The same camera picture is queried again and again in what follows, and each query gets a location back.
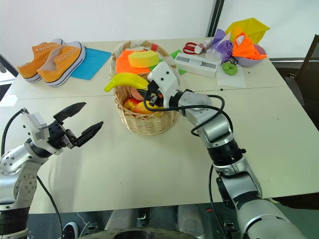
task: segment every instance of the wicker basket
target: wicker basket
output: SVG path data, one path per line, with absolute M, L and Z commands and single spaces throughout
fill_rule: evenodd
M 116 59 L 121 55 L 123 50 L 134 47 L 142 46 L 144 48 L 155 50 L 164 61 L 166 61 L 177 78 L 179 78 L 178 70 L 172 57 L 161 47 L 148 42 L 148 41 L 128 41 L 121 44 L 115 49 L 112 54 L 111 67 L 110 67 L 110 79 L 116 74 Z M 139 74 L 141 77 L 147 80 L 148 73 Z M 156 112 L 153 114 L 138 114 L 124 108 L 124 102 L 132 97 L 130 87 L 121 86 L 114 88 L 115 103 L 119 110 L 121 119 L 125 127 L 135 133 L 141 135 L 157 135 L 163 133 L 176 121 L 178 113 L 176 111 L 170 112 Z

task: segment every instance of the blue paper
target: blue paper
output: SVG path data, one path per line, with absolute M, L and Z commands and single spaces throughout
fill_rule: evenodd
M 71 76 L 84 80 L 91 80 L 110 56 L 111 53 L 107 51 L 85 48 L 85 59 Z

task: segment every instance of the red scissors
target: red scissors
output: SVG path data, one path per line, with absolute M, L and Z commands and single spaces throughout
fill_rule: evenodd
M 186 54 L 191 54 L 191 55 L 196 54 L 195 51 L 194 51 L 195 50 L 195 46 L 197 46 L 196 43 L 188 42 L 188 43 L 185 44 L 185 46 L 183 48 L 183 52 L 186 53 Z

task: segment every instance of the toy banana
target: toy banana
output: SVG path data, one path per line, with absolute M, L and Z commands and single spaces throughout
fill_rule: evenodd
M 109 84 L 104 88 L 106 92 L 109 92 L 116 86 L 130 86 L 137 89 L 145 89 L 148 86 L 147 80 L 144 78 L 133 74 L 133 73 L 119 73 L 116 74 Z

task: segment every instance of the purple bowl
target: purple bowl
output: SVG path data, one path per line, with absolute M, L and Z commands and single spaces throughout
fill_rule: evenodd
M 259 54 L 266 55 L 265 50 L 261 46 L 259 46 L 257 44 L 254 44 L 254 46 L 257 49 L 257 51 L 259 52 Z M 251 60 L 251 59 L 248 59 L 248 58 L 245 58 L 245 57 L 238 57 L 238 56 L 235 56 L 233 58 L 238 61 L 239 65 L 246 66 L 246 67 L 255 66 L 255 65 L 257 65 L 258 63 L 260 63 L 263 60 L 263 59 L 261 59 L 261 60 Z

